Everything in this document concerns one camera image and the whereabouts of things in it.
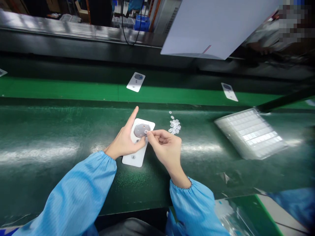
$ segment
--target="black cable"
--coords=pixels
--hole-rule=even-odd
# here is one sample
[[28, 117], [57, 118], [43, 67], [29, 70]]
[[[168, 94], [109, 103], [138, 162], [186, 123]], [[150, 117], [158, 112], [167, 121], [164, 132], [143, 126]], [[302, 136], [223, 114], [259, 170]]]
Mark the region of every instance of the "black cable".
[[[140, 26], [139, 26], [139, 31], [138, 31], [138, 35], [137, 35], [137, 38], [136, 38], [136, 41], [134, 42], [134, 44], [130, 44], [128, 43], [127, 39], [126, 39], [126, 36], [125, 36], [125, 30], [124, 30], [124, 13], [122, 14], [121, 16], [121, 26], [122, 26], [122, 32], [124, 33], [124, 37], [125, 37], [125, 40], [126, 40], [126, 43], [128, 45], [135, 45], [137, 40], [138, 40], [138, 36], [139, 36], [139, 33], [140, 33], [140, 29], [141, 29], [141, 21], [142, 21], [142, 8], [143, 8], [143, 5], [144, 5], [144, 0], [142, 2], [142, 6], [141, 6], [141, 10], [140, 10]], [[124, 12], [124, 0], [122, 0], [122, 3], [121, 3], [121, 7], [122, 7], [122, 12]]]

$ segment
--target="white paper sheet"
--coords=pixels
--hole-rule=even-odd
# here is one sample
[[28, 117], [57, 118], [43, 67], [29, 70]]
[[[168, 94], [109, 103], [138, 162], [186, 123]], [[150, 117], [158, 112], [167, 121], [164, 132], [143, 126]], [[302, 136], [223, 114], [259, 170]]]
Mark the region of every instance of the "white paper sheet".
[[279, 0], [183, 0], [161, 54], [225, 60]]

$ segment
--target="workbench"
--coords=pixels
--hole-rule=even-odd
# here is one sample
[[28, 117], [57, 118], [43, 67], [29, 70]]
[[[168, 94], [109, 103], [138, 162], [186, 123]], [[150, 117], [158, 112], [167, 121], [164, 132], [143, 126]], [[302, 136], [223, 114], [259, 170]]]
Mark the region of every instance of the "workbench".
[[[137, 105], [137, 117], [155, 122], [155, 129], [169, 129], [172, 111], [182, 126], [182, 167], [216, 199], [314, 184], [315, 113], [305, 102], [264, 115], [287, 142], [286, 150], [262, 161], [244, 160], [213, 121], [281, 95], [236, 90], [237, 103], [222, 90], [147, 86], [148, 75], [158, 72], [137, 70], [146, 81], [135, 93], [126, 89], [135, 69], [115, 69], [125, 84], [18, 77], [8, 64], [2, 69], [9, 73], [0, 78], [0, 226], [36, 217], [62, 177], [108, 146]], [[91, 76], [97, 70], [89, 67]], [[101, 215], [172, 204], [170, 177], [150, 145], [141, 168], [122, 164], [121, 157], [116, 162]]]

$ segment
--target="clear plastic tray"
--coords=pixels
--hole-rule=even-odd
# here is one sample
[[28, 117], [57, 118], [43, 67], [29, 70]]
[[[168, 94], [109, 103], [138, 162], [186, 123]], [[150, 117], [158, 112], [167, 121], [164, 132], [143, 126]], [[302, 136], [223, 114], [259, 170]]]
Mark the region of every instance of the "clear plastic tray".
[[244, 159], [267, 158], [287, 147], [254, 108], [214, 121]]

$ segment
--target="right hand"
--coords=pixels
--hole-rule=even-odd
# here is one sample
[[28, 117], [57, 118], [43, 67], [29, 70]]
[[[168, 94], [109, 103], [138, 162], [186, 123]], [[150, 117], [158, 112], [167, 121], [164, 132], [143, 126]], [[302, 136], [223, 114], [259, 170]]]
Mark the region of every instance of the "right hand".
[[162, 129], [149, 131], [147, 136], [157, 158], [167, 169], [173, 183], [179, 188], [190, 188], [191, 182], [180, 165], [181, 138]]
[[167, 170], [180, 166], [180, 137], [163, 129], [149, 131], [147, 136], [157, 158]]

